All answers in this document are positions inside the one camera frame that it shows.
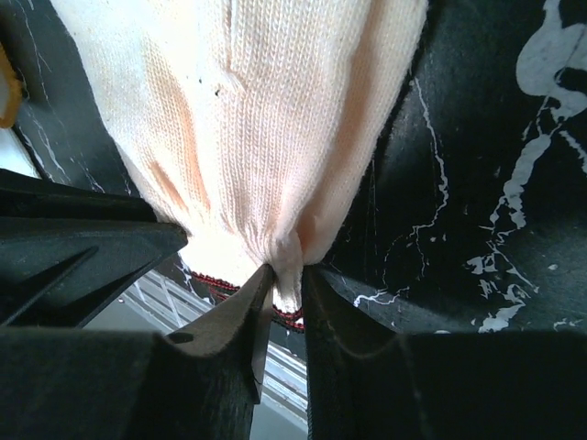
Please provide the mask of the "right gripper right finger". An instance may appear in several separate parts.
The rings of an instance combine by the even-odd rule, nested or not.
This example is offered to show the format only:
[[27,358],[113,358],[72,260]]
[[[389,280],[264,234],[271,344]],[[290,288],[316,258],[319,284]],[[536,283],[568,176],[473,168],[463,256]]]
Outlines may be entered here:
[[583,439],[586,338],[396,333],[304,272],[312,439]]

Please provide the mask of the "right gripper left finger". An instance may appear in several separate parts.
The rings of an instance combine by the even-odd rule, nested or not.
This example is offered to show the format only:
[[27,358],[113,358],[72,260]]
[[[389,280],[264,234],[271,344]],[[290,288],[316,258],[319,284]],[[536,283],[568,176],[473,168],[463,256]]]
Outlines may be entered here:
[[8,327],[4,439],[246,439],[260,402],[274,271],[169,334]]

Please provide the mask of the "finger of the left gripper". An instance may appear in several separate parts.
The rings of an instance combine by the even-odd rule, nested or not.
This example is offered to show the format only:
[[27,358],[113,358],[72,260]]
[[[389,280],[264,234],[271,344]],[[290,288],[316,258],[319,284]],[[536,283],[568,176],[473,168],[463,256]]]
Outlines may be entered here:
[[187,243],[140,198],[1,172],[1,324],[83,327]]

